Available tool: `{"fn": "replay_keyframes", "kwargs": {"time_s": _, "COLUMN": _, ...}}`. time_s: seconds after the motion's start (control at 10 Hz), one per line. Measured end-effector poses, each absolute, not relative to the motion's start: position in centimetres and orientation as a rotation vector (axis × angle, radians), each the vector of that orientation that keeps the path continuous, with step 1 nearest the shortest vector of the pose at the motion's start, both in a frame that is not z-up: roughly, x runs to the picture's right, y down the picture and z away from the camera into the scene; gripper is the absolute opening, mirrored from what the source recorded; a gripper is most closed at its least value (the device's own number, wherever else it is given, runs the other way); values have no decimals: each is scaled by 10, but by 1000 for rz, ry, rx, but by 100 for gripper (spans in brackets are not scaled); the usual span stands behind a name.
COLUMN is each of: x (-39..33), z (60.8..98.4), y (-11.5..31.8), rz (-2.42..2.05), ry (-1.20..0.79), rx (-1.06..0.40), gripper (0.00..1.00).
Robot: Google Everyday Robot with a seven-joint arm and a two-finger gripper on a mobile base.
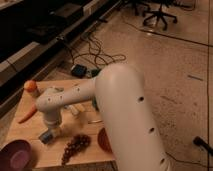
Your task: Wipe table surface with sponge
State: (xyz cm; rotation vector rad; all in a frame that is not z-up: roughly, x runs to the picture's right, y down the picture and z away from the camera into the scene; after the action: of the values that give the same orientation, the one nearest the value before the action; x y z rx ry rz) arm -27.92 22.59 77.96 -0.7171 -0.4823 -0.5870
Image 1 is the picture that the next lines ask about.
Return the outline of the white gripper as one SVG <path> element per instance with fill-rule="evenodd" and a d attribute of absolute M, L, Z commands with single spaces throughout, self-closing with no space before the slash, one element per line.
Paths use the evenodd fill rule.
<path fill-rule="evenodd" d="M 61 116 L 44 118 L 44 124 L 47 126 L 48 131 L 54 137 L 59 137 L 61 135 L 61 123 L 62 123 Z"/>

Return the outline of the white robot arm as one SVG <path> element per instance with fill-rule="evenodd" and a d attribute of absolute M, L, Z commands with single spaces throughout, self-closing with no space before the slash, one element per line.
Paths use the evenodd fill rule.
<path fill-rule="evenodd" d="M 45 114 L 94 98 L 119 171 L 171 171 L 160 133 L 144 93 L 144 79 L 134 67 L 116 63 L 60 93 L 42 95 Z"/>

